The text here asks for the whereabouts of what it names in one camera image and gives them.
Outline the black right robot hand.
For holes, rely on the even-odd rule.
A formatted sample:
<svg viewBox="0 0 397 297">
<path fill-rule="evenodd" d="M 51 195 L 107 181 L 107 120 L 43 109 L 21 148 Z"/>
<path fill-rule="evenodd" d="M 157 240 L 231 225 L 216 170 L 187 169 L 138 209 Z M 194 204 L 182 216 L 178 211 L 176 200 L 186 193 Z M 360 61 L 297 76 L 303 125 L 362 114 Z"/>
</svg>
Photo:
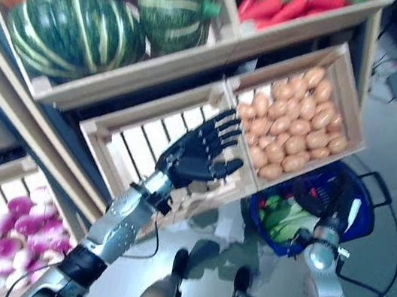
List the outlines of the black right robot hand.
<svg viewBox="0 0 397 297">
<path fill-rule="evenodd" d="M 342 175 L 333 177 L 324 185 L 316 186 L 305 177 L 297 178 L 293 182 L 292 194 L 299 206 L 320 218 L 323 226 L 343 233 L 348 227 L 348 216 L 356 195 L 355 188 Z"/>
</svg>

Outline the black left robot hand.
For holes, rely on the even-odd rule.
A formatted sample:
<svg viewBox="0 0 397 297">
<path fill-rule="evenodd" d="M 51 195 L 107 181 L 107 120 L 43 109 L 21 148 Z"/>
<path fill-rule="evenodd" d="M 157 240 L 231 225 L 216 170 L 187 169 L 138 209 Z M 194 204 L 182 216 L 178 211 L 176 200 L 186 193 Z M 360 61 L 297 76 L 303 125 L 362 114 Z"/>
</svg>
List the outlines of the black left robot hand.
<svg viewBox="0 0 397 297">
<path fill-rule="evenodd" d="M 167 148 L 156 161 L 155 170 L 165 174 L 175 189 L 193 181 L 225 179 L 244 164 L 238 158 L 217 157 L 238 144 L 241 119 L 234 108 L 227 109 L 190 130 Z"/>
</svg>

